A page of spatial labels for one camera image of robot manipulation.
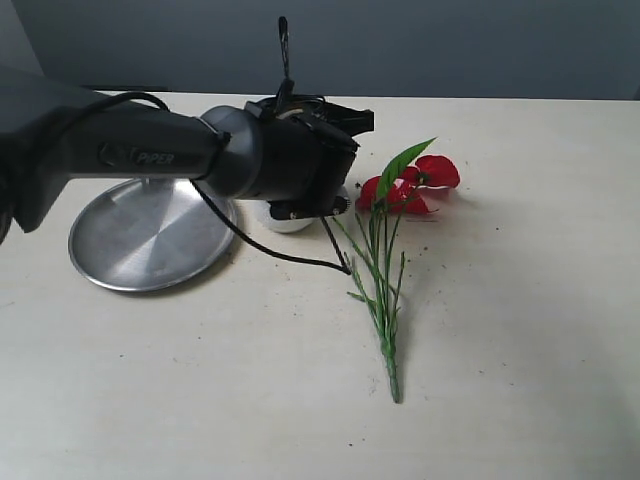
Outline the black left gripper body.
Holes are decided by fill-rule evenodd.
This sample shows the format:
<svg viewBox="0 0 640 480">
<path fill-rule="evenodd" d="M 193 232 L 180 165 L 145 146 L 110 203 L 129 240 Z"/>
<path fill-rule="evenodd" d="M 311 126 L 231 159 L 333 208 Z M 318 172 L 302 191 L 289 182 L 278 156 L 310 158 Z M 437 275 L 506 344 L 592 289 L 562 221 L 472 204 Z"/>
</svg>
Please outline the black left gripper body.
<svg viewBox="0 0 640 480">
<path fill-rule="evenodd" d="M 245 199 L 329 208 L 359 149 L 355 137 L 374 130 L 374 112 L 294 94 L 248 101 L 258 126 L 259 166 Z"/>
</svg>

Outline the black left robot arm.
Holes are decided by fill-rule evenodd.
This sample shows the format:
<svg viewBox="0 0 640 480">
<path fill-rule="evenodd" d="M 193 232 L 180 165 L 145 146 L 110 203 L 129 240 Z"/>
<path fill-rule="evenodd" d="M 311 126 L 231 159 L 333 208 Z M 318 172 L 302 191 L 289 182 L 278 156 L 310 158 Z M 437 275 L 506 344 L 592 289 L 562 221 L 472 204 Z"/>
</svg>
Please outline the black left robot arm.
<svg viewBox="0 0 640 480">
<path fill-rule="evenodd" d="M 341 213 L 356 138 L 374 115 L 292 88 L 189 116 L 145 92 L 106 95 L 3 68 L 1 228 L 36 230 L 77 178 L 192 180 L 208 194 L 267 201 L 280 219 Z"/>
</svg>

